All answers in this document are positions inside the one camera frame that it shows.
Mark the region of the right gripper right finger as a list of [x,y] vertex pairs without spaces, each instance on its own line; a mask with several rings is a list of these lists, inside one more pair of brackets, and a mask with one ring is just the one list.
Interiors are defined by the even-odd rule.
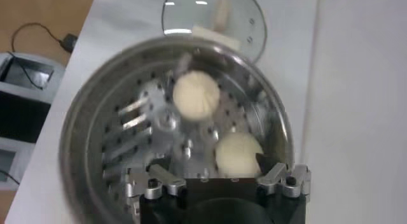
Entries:
[[270,157],[261,153],[256,153],[256,161],[261,171],[261,176],[256,179],[257,184],[266,195],[279,192],[290,199],[302,195],[306,199],[310,198],[311,170],[307,165],[297,164],[288,169],[287,164],[272,162]]

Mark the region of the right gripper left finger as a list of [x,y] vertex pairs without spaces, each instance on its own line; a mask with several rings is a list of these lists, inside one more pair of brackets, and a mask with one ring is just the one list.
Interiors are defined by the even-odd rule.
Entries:
[[164,199],[176,206],[186,206],[187,182],[166,169],[168,160],[153,159],[143,167],[132,163],[125,169],[125,204],[136,206],[141,202],[163,202]]

